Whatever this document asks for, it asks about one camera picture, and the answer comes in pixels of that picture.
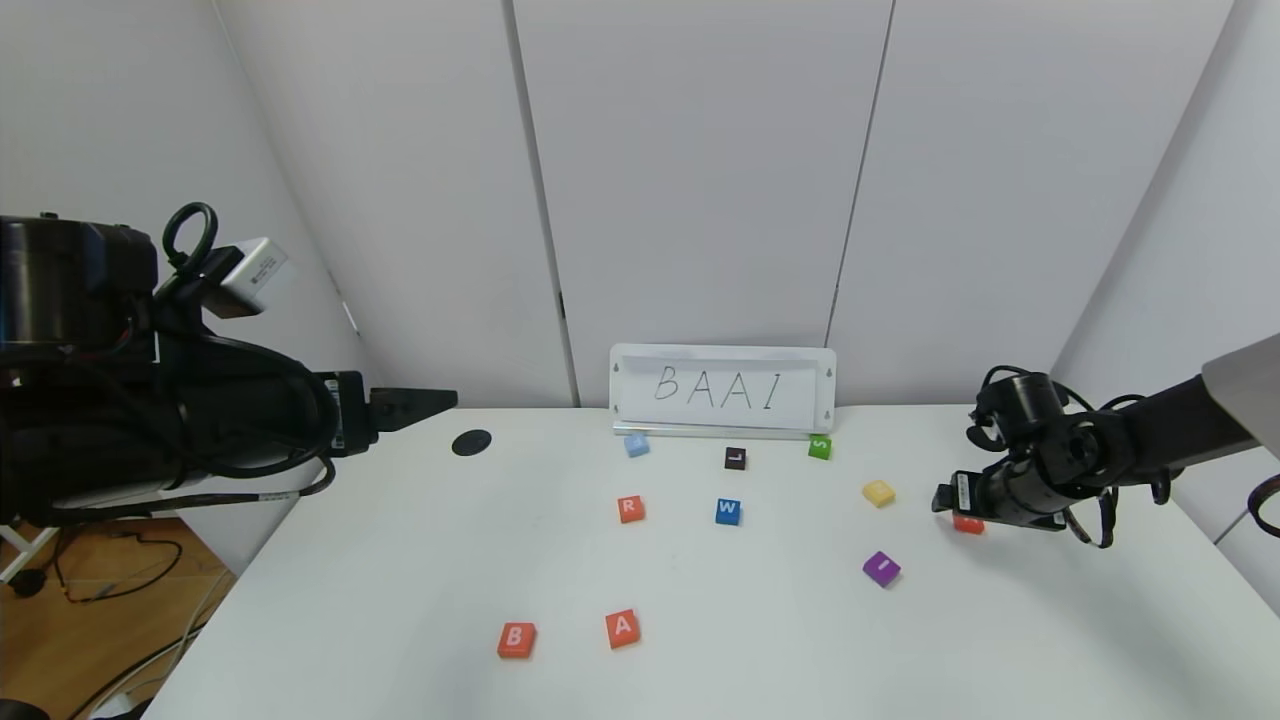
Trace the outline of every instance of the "green letter block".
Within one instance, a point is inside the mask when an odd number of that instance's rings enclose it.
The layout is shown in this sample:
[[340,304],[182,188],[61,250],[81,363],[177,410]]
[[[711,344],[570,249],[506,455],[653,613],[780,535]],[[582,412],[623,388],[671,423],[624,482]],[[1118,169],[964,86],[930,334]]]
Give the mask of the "green letter block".
[[831,438],[827,436],[809,436],[809,457],[831,460]]

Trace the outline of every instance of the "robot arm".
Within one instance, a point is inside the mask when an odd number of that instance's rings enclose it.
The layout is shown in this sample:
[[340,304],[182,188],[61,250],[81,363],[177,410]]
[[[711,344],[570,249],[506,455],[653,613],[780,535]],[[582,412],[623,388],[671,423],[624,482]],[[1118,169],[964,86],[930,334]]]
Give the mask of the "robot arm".
[[[187,255],[178,229],[204,215]],[[165,228],[175,272],[152,295],[156,251],[124,225],[0,217],[0,523],[37,525],[314,495],[330,457],[457,404],[452,391],[374,388],[312,373],[215,336],[202,309],[257,314],[285,266],[266,240],[214,247],[218,218],[184,206]],[[325,477],[296,493],[195,495],[102,507],[210,475],[252,479],[312,459]]]
[[[997,372],[1014,375],[992,382]],[[980,473],[956,471],[938,486],[933,511],[995,523],[1062,530],[1088,542],[1070,507],[1097,498],[1103,537],[1111,544],[1117,488],[1144,484],[1157,503],[1189,465],[1261,443],[1280,450],[1280,334],[1204,365],[1203,373],[1151,397],[1123,396],[1094,410],[1044,373],[998,366],[988,373],[970,414],[969,439],[1005,457]],[[1066,414],[1069,400],[1085,407]],[[1249,497],[1258,525],[1280,537],[1258,514],[1280,491],[1267,480]]]

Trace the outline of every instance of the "cable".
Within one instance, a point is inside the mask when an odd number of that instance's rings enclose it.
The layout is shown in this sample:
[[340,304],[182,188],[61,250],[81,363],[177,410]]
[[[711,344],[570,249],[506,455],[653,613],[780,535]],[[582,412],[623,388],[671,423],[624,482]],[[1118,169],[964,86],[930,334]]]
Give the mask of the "cable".
[[114,589],[120,583],[111,583],[111,584],[105,585],[101,591],[97,592],[97,594],[93,594],[91,597],[72,597],[70,589],[67,587],[67,580],[63,578],[61,555],[63,555],[63,552],[67,551],[68,547],[70,547],[70,543],[74,542],[74,539],[76,539],[76,537],[78,537],[78,534],[74,536],[74,537],[72,537],[70,539],[68,539],[67,543],[64,544],[63,539],[67,538],[68,534],[69,533],[67,533],[67,532],[58,533],[58,539],[54,542],[54,561],[52,561],[52,565],[54,565],[54,575],[58,578],[58,585],[63,591],[63,597],[67,598],[67,602],[70,602],[73,605],[88,605],[91,602],[100,602],[100,601],[104,601],[104,600],[114,600],[114,598],[118,598],[118,597],[124,597],[124,596],[133,594],[136,592],[143,591],[146,588],[150,588],[151,585],[154,585],[157,582],[160,582],[161,578],[164,578],[170,571],[173,571],[173,569],[178,565],[178,561],[182,560],[183,548],[182,548],[182,543],[179,543],[179,542],[165,541],[165,539],[148,541],[148,539],[146,539],[146,538],[142,537],[142,533],[119,533],[119,534],[111,536],[114,538],[128,538],[128,537],[132,537],[133,541],[137,542],[138,544],[168,544],[168,546],[173,546],[173,548],[174,548],[175,552],[174,552],[174,556],[169,560],[169,565],[164,570],[161,570],[156,577],[151,578],[150,580],[142,583],[141,585],[138,585],[136,588],[129,588],[127,591],[113,593],[110,591]]
[[1120,405],[1120,404],[1124,404],[1124,402],[1137,402],[1139,400],[1146,400],[1146,398],[1147,398],[1146,395],[1137,395],[1137,393],[1121,395],[1120,397],[1114,397],[1114,398],[1108,400],[1106,402],[1106,405],[1102,406],[1102,409],[1103,410],[1115,410],[1116,405]]
[[[1025,368],[1019,368],[1018,365],[996,365],[995,368],[987,370],[987,375],[982,378],[982,387],[989,386],[992,378],[996,377],[996,373],[1018,373],[1019,375],[1029,375],[1030,370]],[[1075,392],[1074,389],[1066,387],[1065,384],[1057,380],[1051,380],[1051,382],[1053,383],[1053,387],[1057,388],[1059,392],[1074,400],[1076,405],[1084,407],[1089,413],[1094,411],[1093,406],[1089,405],[1089,401],[1080,397],[1078,392]]]
[[124,328],[124,332],[120,333],[120,337],[119,340],[115,341],[115,345],[99,352],[84,352],[83,357],[90,360],[101,360],[102,357],[110,357],[113,355],[116,355],[122,350],[128,347],[129,343],[133,342],[133,333],[137,329],[137,323],[133,319],[133,314],[129,314],[129,316],[125,320],[128,322],[128,325]]
[[1018,365],[996,365],[995,368],[987,370],[987,377],[982,378],[982,387],[989,386],[992,378],[996,377],[996,373],[1018,373],[1020,375],[1029,375],[1030,370],[1019,368]]
[[150,652],[148,655],[143,656],[141,660],[138,660],[133,665],[129,665],[124,670],[120,670],[119,674],[116,674],[114,678],[111,678],[110,680],[108,680],[106,683],[104,683],[102,687],[100,687],[97,691],[93,692],[93,694],[88,696],[84,700],[84,702],[82,702],[79,705],[79,707],[77,707],[76,710],[73,710],[72,714],[67,716],[67,720],[76,720],[77,717],[79,717],[81,712],[84,712],[84,710],[87,710],[88,706],[92,705],[95,700],[97,700],[99,697],[101,697],[102,693],[105,693],[108,691],[108,688],[111,688],[113,685],[115,685],[120,680],[129,682],[129,679],[132,679],[133,676],[136,676],[138,674],[138,671],[141,671],[143,667],[146,667],[146,666],[151,665],[152,662],[155,662],[155,660],[157,657],[161,657],[166,652],[169,652],[170,650],[178,647],[179,642],[184,641],[188,637],[193,637],[193,635],[198,634],[200,630],[205,629],[206,624],[207,623],[196,625],[195,628],[191,629],[189,633],[187,633],[187,634],[184,634],[182,637],[174,638],[174,641],[170,642],[169,644],[166,644],[164,647],[160,647],[160,648]]
[[[129,678],[120,679],[120,682],[118,682],[115,684],[115,687],[113,687],[110,691],[108,691],[105,693],[105,696],[102,697],[102,702],[109,701],[110,698],[115,697],[119,693],[123,693],[124,696],[129,696],[134,691],[137,691],[137,689],[140,689],[142,687],[146,687],[146,685],[150,685],[150,684],[154,684],[154,683],[163,683],[163,682],[168,680],[169,675],[173,674],[174,667],[178,666],[178,661],[182,660],[182,656],[183,656],[183,653],[187,650],[187,641],[191,638],[192,628],[196,626],[196,620],[200,619],[200,615],[205,611],[205,607],[209,605],[210,598],[214,597],[214,591],[216,591],[218,587],[223,584],[223,579],[225,579],[230,574],[232,574],[230,570],[223,570],[221,574],[219,574],[214,579],[212,584],[209,585],[209,591],[205,592],[205,597],[200,598],[200,602],[196,605],[195,612],[191,614],[191,620],[187,621],[187,628],[182,632],[182,642],[179,642],[177,650],[174,650],[174,652],[173,652],[173,660],[169,661],[169,667],[165,669],[164,674],[160,675],[159,678],[152,678],[150,680],[143,680],[143,682],[141,682],[141,683],[138,683],[136,685],[132,685],[132,687],[122,691],[120,687],[124,685],[124,683],[127,683],[132,676],[136,676],[137,673],[142,671],[142,667],[140,667],[133,675],[131,675]],[[95,706],[93,710],[90,711],[90,716],[92,716],[97,711],[97,708],[101,707],[102,702],[97,703],[97,706]]]
[[1249,515],[1253,515],[1253,521],[1263,533],[1280,538],[1280,528],[1262,519],[1262,505],[1276,493],[1280,493],[1280,475],[1274,475],[1253,488],[1253,492],[1249,493],[1248,509]]
[[168,678],[173,673],[173,669],[178,666],[178,661],[182,660],[182,655],[187,648],[187,635],[191,634],[191,629],[196,626],[196,620],[200,618],[201,612],[205,611],[205,606],[209,603],[209,600],[214,597],[214,591],[218,589],[218,585],[223,584],[223,579],[230,574],[230,570],[223,570],[223,573],[214,580],[214,584],[209,585],[209,592],[205,593],[205,597],[200,598],[200,603],[196,605],[195,612],[191,614],[191,620],[187,620],[187,629],[182,633],[183,641],[178,643],[178,651],[173,653],[173,660],[169,661],[169,669],[164,671],[164,675],[161,675],[160,679]]
[[233,478],[233,479],[253,479],[253,478],[262,478],[266,475],[275,475],[278,473],[292,470],[293,468],[302,465],[303,462],[311,460],[312,457],[316,457],[320,454],[325,452],[330,447],[330,443],[333,442],[333,436],[338,432],[338,406],[333,398],[333,395],[330,395],[329,388],[325,387],[324,382],[319,377],[316,377],[315,373],[308,370],[306,365],[298,363],[297,360],[293,360],[292,357],[275,352],[274,350],[268,350],[266,347],[261,347],[248,342],[242,342],[238,340],[216,337],[216,336],[183,336],[175,333],[164,333],[164,334],[168,334],[183,342],[220,346],[220,347],[228,347],[250,352],[278,365],[283,370],[282,374],[293,375],[301,379],[311,391],[312,400],[315,401],[316,405],[316,413],[319,415],[319,421],[316,423],[315,430],[312,432],[311,437],[307,438],[306,446],[305,448],[302,448],[302,452],[287,457],[285,460],[280,460],[270,465],[261,465],[257,468],[237,468],[234,465],[227,465],[207,457],[201,457],[196,452],[191,451],[187,446],[168,437],[164,432],[156,428],[151,423],[151,419],[147,416],[142,406],[138,405],[138,402],[128,393],[128,391],[124,389],[123,386],[120,386],[120,383],[115,378],[113,378],[111,375],[109,375],[106,372],[104,372],[101,368],[97,368],[92,363],[86,363],[84,361],[86,357],[76,352],[64,354],[63,351],[55,348],[33,348],[32,352],[24,352],[19,350],[13,354],[17,355],[17,357],[4,359],[5,360],[4,366],[18,368],[27,365],[40,366],[40,365],[58,364],[82,372],[83,374],[88,375],[88,378],[92,379],[102,392],[105,392],[109,397],[115,400],[120,405],[120,407],[123,407],[129,415],[132,415],[134,421],[138,424],[140,429],[145,430],[148,436],[151,436],[152,439],[163,443],[166,450],[173,451],[174,455],[187,461],[193,468],[205,470],[211,475],[220,475],[224,478]]
[[307,497],[324,491],[333,484],[338,475],[333,460],[321,455],[320,464],[325,473],[319,480],[310,486],[287,492],[259,492],[259,493],[204,493],[170,497],[165,500],[152,500],[150,502],[137,502],[133,505],[113,505],[110,507],[84,507],[77,510],[54,510],[51,518],[60,523],[93,523],[100,520],[113,520],[123,516],[148,515],[165,510],[182,510],[187,507],[212,507],[215,505],[239,505],[243,502],[265,502],[273,500],[294,500]]
[[[186,224],[187,220],[195,218],[196,215],[205,217],[205,229],[200,233],[200,241],[196,242],[196,249],[191,251],[191,255],[180,252],[177,249],[178,231]],[[184,281],[196,275],[200,272],[200,266],[205,263],[209,252],[214,249],[214,238],[218,236],[218,213],[212,208],[204,202],[188,202],[178,209],[177,213],[169,218],[165,223],[164,234],[160,237],[160,247],[164,250],[165,259],[168,259],[169,265],[173,266],[173,277],[165,281],[164,286],[156,292],[156,305],[165,305],[169,302],[169,297],[182,286]]]
[[1116,507],[1120,505],[1120,488],[1112,486],[1102,491],[1098,495],[1098,511],[1102,515],[1102,534],[1098,537],[1098,542],[1094,543],[1089,533],[1080,525],[1080,521],[1075,519],[1075,514],[1068,507],[1062,510],[1062,519],[1066,521],[1066,527],[1071,529],[1071,534],[1084,544],[1096,544],[1098,550],[1106,550],[1115,543],[1115,528],[1116,528]]

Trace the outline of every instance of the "purple letter block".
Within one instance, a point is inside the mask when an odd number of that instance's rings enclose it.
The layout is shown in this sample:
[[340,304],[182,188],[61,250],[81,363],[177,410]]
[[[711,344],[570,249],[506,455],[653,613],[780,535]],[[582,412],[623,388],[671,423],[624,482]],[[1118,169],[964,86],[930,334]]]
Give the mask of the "purple letter block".
[[877,552],[870,560],[863,564],[863,573],[870,575],[882,588],[887,588],[900,571],[902,571],[902,568],[890,560],[883,552]]

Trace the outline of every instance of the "wall seam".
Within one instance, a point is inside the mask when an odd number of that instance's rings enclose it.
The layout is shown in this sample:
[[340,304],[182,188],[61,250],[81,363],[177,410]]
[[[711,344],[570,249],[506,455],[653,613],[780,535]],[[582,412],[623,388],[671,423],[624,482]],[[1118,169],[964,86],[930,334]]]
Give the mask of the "wall seam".
[[840,281],[845,275],[845,261],[849,258],[849,237],[854,231],[854,210],[858,209],[858,193],[863,188],[863,169],[867,167],[867,150],[872,143],[872,126],[876,123],[876,106],[879,104],[881,81],[884,79],[884,63],[888,60],[888,40],[893,33],[893,14],[897,0],[888,8],[888,22],[884,24],[884,45],[881,47],[881,64],[876,72],[876,90],[872,92],[872,108],[867,113],[867,132],[863,136],[863,152],[858,159],[858,177],[854,179],[854,199],[849,205],[849,223],[845,225],[845,246],[840,251],[840,265],[836,269],[836,290],[831,293],[831,313],[827,315],[827,333],[822,338],[823,347],[831,347],[831,328],[836,322],[836,302],[840,300]]
[[577,387],[577,372],[573,366],[573,346],[568,337],[568,313],[564,309],[564,292],[561,287],[559,264],[556,259],[556,243],[552,241],[550,210],[547,205],[547,186],[543,182],[543,161],[538,152],[538,133],[534,129],[534,108],[529,100],[529,79],[525,74],[525,55],[520,47],[520,29],[516,26],[515,0],[502,0],[502,14],[507,26],[507,47],[511,50],[511,69],[516,79],[516,96],[520,101],[520,119],[525,127],[525,147],[529,150],[529,167],[534,181],[534,193],[538,199],[538,219],[543,231],[543,245],[547,249],[547,266],[552,275],[552,297],[559,319],[561,348],[564,352],[564,372],[568,375],[568,389],[573,407],[582,406]]
[[257,123],[262,129],[262,135],[266,136],[266,146],[271,149],[271,159],[275,160],[275,169],[280,173],[280,179],[284,183],[284,188],[289,193],[289,200],[293,201],[293,209],[298,214],[298,219],[302,220],[302,228],[306,231],[312,247],[316,251],[316,256],[320,258],[321,269],[326,278],[329,278],[329,284],[333,286],[334,293],[338,296],[338,306],[343,315],[349,320],[351,329],[356,334],[356,342],[365,351],[365,361],[369,363],[376,374],[374,378],[367,378],[370,384],[380,384],[385,382],[389,377],[387,374],[387,368],[378,360],[374,352],[371,352],[369,345],[365,343],[365,338],[360,334],[356,325],[355,314],[347,302],[347,297],[342,293],[342,286],[338,284],[338,278],[333,277],[333,270],[329,269],[329,260],[324,255],[324,246],[316,240],[319,236],[315,232],[311,219],[303,211],[302,201],[298,197],[297,190],[293,187],[293,179],[289,177],[288,165],[280,155],[280,150],[276,147],[275,138],[271,133],[271,123],[269,122],[266,108],[259,100],[257,90],[253,87],[253,79],[248,74],[248,68],[244,67],[244,60],[241,59],[239,50],[236,47],[236,42],[232,41],[232,33],[227,29],[227,20],[223,19],[223,9],[218,5],[218,0],[209,0],[209,4],[214,8],[214,17],[218,18],[218,27],[223,28],[223,41],[227,42],[227,47],[232,51],[232,58],[236,60],[236,67],[239,68],[241,76],[248,87],[248,95],[253,104],[253,114],[257,117]]

